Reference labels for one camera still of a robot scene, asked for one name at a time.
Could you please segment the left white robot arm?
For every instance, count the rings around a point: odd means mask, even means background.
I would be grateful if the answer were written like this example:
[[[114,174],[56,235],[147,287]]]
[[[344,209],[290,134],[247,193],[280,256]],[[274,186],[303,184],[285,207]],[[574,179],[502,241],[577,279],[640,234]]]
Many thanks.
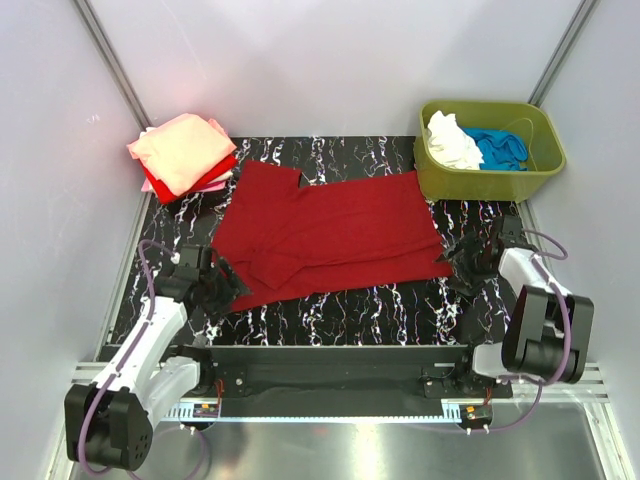
[[[224,382],[205,342],[172,345],[190,316],[224,316],[250,290],[210,246],[187,245],[152,274],[142,265],[148,297],[139,319],[109,363],[64,398],[67,456],[86,473],[113,469],[133,475],[150,451],[154,432],[180,399],[221,395]]]

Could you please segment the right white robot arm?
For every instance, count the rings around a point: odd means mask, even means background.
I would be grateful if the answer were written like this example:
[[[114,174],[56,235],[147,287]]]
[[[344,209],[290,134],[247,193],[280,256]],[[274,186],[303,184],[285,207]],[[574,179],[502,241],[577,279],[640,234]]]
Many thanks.
[[[587,363],[595,313],[593,301],[564,287],[545,266],[545,258],[568,258],[562,246],[556,253],[529,243],[535,232],[516,216],[496,218],[489,234],[463,236],[437,258],[455,272],[454,288],[470,296],[489,280],[508,283],[516,302],[503,339],[478,344],[454,371],[454,384],[466,396],[496,382],[521,379],[538,386],[575,384]]]

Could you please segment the dark red t-shirt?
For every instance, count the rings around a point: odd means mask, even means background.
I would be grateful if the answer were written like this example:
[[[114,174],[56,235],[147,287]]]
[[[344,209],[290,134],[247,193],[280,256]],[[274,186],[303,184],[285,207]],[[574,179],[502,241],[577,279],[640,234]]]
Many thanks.
[[[449,277],[416,172],[302,186],[298,169],[245,163],[213,236],[249,294],[238,312],[314,293]]]

